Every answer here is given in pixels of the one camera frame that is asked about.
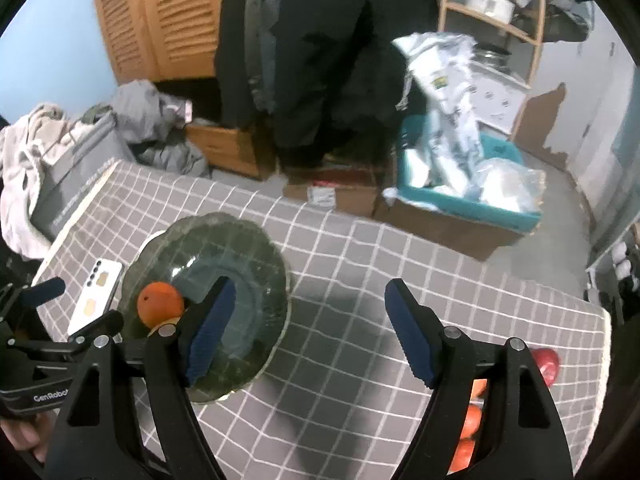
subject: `metal screw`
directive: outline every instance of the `metal screw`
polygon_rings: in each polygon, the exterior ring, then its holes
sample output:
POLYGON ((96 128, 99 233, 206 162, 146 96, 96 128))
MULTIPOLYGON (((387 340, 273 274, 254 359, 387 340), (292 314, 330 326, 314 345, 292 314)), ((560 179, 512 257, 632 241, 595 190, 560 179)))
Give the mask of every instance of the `metal screw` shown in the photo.
POLYGON ((522 339, 512 337, 511 339, 509 339, 509 344, 511 345, 511 348, 517 350, 518 352, 520 350, 524 350, 524 341, 522 339))
POLYGON ((160 334, 161 337, 170 337, 173 334, 175 334, 175 325, 168 323, 166 325, 162 325, 159 329, 158 329, 158 333, 160 334))
POLYGON ((449 339, 458 339, 462 335, 462 332, 454 326, 446 326, 444 327, 444 335, 449 339))
POLYGON ((99 335, 97 338, 95 338, 94 345, 97 348, 102 348, 104 346, 107 346, 108 342, 109 342, 109 336, 103 334, 103 335, 99 335))

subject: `black coat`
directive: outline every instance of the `black coat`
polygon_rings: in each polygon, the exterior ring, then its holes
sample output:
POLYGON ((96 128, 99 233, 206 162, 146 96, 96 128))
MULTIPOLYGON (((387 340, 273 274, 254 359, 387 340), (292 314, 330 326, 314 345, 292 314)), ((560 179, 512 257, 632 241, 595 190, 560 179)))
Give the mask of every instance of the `black coat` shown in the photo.
MULTIPOLYGON (((243 126, 253 113, 239 1, 223 0, 216 54, 226 126, 243 126)), ((405 70, 391 41, 436 30, 437 20, 436 0, 281 0, 273 126, 284 162, 313 163, 358 138, 360 147, 384 151, 398 131, 405 70)), ((422 99, 412 103, 424 113, 422 99)))

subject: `glass plate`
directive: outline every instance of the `glass plate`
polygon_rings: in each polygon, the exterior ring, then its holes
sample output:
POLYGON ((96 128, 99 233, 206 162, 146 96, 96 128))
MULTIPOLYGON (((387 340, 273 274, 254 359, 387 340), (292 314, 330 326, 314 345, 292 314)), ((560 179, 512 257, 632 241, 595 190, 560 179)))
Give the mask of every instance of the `glass plate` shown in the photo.
POLYGON ((197 303, 220 276, 233 280, 236 308, 209 372, 188 390, 191 402, 225 396, 269 363, 289 322, 287 269, 280 251, 254 222, 221 212, 191 216, 149 241, 122 280, 118 310, 125 319, 122 337, 128 339, 149 332, 136 310, 146 285, 171 283, 185 300, 197 303))

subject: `white container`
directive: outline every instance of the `white container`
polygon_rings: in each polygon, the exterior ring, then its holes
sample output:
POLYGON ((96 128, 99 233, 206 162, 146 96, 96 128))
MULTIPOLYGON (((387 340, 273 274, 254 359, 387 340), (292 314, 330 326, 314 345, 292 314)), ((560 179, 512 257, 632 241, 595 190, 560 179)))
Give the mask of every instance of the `white container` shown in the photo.
POLYGON ((511 0, 466 0, 466 6, 507 25, 511 23, 515 9, 511 0))
POLYGON ((472 61, 469 68, 474 82, 471 104, 476 118, 507 136, 511 135, 529 86, 477 61, 472 61))

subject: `white wall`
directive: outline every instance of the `white wall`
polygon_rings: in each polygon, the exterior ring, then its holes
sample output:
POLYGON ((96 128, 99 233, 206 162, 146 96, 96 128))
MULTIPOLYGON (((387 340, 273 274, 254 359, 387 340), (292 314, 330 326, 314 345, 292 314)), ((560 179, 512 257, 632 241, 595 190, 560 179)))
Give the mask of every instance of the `white wall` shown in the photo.
MULTIPOLYGON (((594 29, 585 42, 545 43, 543 49, 530 96, 544 94, 565 83, 566 96, 544 147, 553 153, 567 153, 571 160, 580 149, 582 136, 588 124, 593 123, 605 94, 624 92, 623 88, 611 83, 618 59, 630 59, 630 56, 610 21, 597 6, 594 29)), ((633 69, 628 71, 631 78, 633 69)), ((628 91, 620 98, 628 102, 628 91)), ((617 116, 611 114, 611 121, 620 124, 625 110, 620 110, 617 116)))
POLYGON ((611 149, 627 114, 635 71, 631 54, 626 48, 620 48, 589 132, 569 160, 568 170, 591 205, 596 220, 602 217, 610 198, 607 191, 612 191, 612 183, 618 181, 622 171, 611 149))
POLYGON ((42 101, 83 112, 116 86, 94 0, 27 0, 0 37, 0 114, 9 122, 42 101))

